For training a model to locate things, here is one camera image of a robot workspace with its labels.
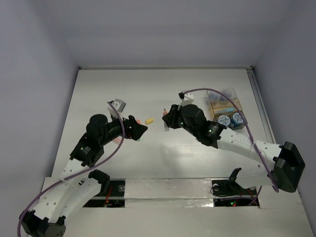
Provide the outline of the blue highlighter marker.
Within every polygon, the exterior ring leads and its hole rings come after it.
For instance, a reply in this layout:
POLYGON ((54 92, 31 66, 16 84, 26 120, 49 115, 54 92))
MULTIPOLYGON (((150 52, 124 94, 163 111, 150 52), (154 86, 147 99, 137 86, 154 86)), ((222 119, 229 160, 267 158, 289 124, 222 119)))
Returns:
POLYGON ((226 114, 226 113, 232 113, 234 112, 234 107, 230 107, 230 108, 225 108, 223 110, 219 110, 217 113, 219 114, 226 114))

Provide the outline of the blue patterned tape roll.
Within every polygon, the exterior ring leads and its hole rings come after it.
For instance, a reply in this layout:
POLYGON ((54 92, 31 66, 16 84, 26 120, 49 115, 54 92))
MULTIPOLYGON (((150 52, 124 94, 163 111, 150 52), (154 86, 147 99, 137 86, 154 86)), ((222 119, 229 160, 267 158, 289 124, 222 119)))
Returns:
POLYGON ((231 122, 233 124, 233 127, 244 126, 244 120, 240 113, 234 113, 232 115, 231 122))

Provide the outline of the yellow marker cap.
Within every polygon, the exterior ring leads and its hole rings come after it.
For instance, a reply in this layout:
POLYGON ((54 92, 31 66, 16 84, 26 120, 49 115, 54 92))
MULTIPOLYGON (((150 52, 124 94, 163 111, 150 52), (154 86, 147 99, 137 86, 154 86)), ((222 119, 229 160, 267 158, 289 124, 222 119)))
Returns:
POLYGON ((153 118, 149 118, 149 119, 145 120, 145 124, 151 124, 153 122, 154 122, 153 118))

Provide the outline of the clear jar purple lid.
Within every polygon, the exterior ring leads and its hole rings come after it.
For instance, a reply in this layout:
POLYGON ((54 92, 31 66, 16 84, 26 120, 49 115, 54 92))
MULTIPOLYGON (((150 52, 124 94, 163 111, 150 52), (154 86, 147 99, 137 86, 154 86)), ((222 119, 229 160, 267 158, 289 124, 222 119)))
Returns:
POLYGON ((232 99, 233 98, 233 93, 229 89, 223 89, 220 91, 221 93, 217 92, 212 92, 209 95, 209 98, 211 101, 226 101, 228 98, 232 99))

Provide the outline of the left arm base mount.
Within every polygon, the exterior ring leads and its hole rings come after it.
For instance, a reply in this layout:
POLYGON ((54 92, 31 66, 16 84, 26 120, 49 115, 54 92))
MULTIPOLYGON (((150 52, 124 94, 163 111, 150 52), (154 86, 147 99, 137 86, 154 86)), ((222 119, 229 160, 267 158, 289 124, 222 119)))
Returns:
POLYGON ((125 180, 111 180, 106 193, 99 193, 90 199, 84 207, 87 208, 123 208, 125 207, 125 180))

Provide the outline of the three-compartment desk organizer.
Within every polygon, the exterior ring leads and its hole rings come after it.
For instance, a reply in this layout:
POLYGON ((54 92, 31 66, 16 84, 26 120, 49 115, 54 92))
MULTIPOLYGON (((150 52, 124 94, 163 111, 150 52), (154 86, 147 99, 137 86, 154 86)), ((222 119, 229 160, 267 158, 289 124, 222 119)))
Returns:
POLYGON ((242 118, 242 106, 233 87, 220 90, 221 94, 214 91, 206 92, 206 101, 213 122, 220 123, 232 130, 245 127, 242 118))

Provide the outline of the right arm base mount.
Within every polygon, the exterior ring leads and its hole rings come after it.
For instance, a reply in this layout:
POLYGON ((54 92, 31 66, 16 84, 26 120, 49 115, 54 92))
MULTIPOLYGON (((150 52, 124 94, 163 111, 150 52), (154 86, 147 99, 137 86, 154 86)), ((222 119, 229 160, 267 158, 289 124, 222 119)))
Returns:
POLYGON ((215 207, 260 206, 256 188, 244 189, 236 183, 240 171, 241 168, 236 168, 229 178, 212 180, 210 193, 215 207))

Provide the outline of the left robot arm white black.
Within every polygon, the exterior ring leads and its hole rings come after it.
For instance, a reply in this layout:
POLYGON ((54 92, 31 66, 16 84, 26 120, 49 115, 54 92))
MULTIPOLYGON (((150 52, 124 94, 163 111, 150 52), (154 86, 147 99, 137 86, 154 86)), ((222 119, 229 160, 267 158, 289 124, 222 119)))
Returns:
POLYGON ((63 169, 58 184, 43 195, 33 208, 27 208, 21 226, 32 237, 61 237, 69 220, 94 196, 104 195, 110 186, 110 176, 94 169, 104 154, 104 146, 119 136, 139 140, 147 131, 134 116, 120 121, 105 115, 93 115, 86 126, 70 159, 63 169))

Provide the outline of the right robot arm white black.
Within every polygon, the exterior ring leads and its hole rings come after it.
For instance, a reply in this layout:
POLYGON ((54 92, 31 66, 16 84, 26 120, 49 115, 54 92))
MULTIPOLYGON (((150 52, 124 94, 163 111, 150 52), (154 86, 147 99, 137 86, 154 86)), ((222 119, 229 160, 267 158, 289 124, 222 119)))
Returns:
POLYGON ((182 128, 205 146, 229 151, 259 163, 252 171, 235 168, 227 181, 228 190, 238 194, 252 186, 272 186, 294 193, 305 169, 305 162, 295 144, 283 145, 253 141, 219 123, 206 119, 202 109, 194 104, 172 105, 162 116, 168 128, 182 128))

